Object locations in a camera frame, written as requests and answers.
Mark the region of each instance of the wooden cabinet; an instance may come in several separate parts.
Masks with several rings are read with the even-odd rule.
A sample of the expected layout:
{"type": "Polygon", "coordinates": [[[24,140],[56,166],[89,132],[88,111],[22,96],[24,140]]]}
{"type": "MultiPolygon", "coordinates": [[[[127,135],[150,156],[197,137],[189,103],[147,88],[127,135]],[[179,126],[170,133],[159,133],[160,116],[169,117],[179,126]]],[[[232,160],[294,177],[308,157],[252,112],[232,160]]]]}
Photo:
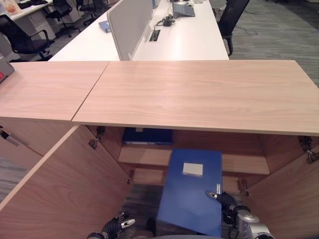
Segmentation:
{"type": "Polygon", "coordinates": [[[0,238],[80,239],[114,217],[132,183],[85,126],[72,127],[0,204],[0,238]]]}
{"type": "MultiPolygon", "coordinates": [[[[223,189],[245,192],[276,238],[319,235],[318,162],[307,163],[298,138],[318,145],[319,91],[295,61],[14,67],[0,86],[0,122],[36,160],[0,204],[1,239],[85,238],[119,210],[131,172],[163,185],[174,147],[222,151],[223,189]],[[94,150],[95,125],[105,133],[94,150]],[[173,145],[122,145],[127,126],[173,129],[173,145]]],[[[4,142],[7,157],[27,155],[4,142]]]]}
{"type": "Polygon", "coordinates": [[[31,169],[42,156],[23,144],[13,144],[0,137],[0,157],[10,160],[18,166],[31,169]]]}
{"type": "Polygon", "coordinates": [[[248,191],[245,204],[276,238],[319,235],[319,161],[308,164],[302,155],[248,191]]]}
{"type": "Polygon", "coordinates": [[[18,141],[45,155],[59,139],[72,127],[69,123],[27,121],[23,119],[0,119],[2,129],[18,141]]]}

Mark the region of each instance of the white label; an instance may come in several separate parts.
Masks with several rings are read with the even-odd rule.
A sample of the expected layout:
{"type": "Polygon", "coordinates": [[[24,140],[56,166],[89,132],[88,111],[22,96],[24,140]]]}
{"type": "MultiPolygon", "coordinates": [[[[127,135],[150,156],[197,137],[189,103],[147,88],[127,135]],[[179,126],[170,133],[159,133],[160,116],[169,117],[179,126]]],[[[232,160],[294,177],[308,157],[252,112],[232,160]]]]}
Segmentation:
{"type": "Polygon", "coordinates": [[[184,163],[183,174],[203,176],[203,165],[197,163],[184,163]]]}

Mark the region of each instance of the cabinet hinge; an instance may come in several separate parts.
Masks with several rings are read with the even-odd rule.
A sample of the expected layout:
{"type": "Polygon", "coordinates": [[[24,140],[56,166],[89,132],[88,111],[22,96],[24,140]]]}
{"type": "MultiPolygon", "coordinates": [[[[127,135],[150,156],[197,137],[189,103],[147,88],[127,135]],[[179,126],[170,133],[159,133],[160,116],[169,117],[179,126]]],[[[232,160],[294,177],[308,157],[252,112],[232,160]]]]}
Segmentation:
{"type": "Polygon", "coordinates": [[[243,179],[243,186],[244,186],[244,193],[245,193],[245,196],[248,197],[250,196],[250,192],[248,191],[248,187],[247,187],[247,181],[245,179],[243,179]]]}
{"type": "Polygon", "coordinates": [[[96,138],[90,139],[89,145],[95,150],[98,147],[98,142],[101,140],[102,135],[105,132],[104,126],[96,127],[96,138]]]}
{"type": "Polygon", "coordinates": [[[314,163],[319,160],[319,153],[314,153],[311,151],[313,140],[310,136],[299,136],[299,143],[304,152],[308,155],[307,162],[308,164],[314,163]]]}
{"type": "Polygon", "coordinates": [[[133,179],[133,176],[134,176],[134,170],[131,169],[131,170],[130,170],[129,178],[128,178],[127,182],[126,182],[127,184],[130,184],[130,183],[131,183],[131,181],[132,181],[132,179],[133,179]]]}

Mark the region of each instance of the blue folder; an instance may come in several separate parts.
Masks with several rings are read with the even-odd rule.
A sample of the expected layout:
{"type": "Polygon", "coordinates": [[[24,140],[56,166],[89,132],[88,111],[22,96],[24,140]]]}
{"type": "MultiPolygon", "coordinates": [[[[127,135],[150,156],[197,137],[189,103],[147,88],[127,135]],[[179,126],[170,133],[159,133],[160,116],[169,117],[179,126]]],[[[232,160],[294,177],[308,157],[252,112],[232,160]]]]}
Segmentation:
{"type": "Polygon", "coordinates": [[[222,192],[219,151],[174,149],[157,219],[209,236],[221,237],[221,205],[205,191],[222,192]],[[202,176],[183,174],[184,163],[202,164],[202,176]]]}

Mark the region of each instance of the small blue box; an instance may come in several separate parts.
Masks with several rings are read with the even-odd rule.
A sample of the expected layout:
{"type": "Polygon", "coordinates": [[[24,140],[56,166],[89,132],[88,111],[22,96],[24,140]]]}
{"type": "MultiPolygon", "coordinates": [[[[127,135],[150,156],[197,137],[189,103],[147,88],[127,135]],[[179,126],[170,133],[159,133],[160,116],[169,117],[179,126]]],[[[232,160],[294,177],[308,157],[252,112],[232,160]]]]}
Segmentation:
{"type": "Polygon", "coordinates": [[[99,22],[100,28],[105,32],[111,32],[110,25],[108,21],[99,22]]]}

